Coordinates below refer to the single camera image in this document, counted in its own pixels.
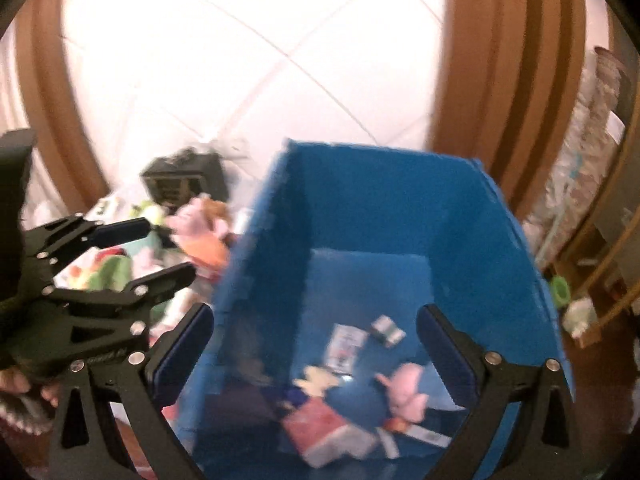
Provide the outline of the person hand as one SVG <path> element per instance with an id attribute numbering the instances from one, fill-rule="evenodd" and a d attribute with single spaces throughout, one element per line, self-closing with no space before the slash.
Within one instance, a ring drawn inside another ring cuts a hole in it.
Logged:
<path id="1" fill-rule="evenodd" d="M 35 385 L 28 380 L 22 371 L 12 366 L 0 370 L 0 390 L 11 394 L 26 394 L 35 388 L 43 400 L 49 402 L 54 408 L 58 406 L 58 393 L 60 385 L 57 382 L 49 382 L 45 385 Z"/>

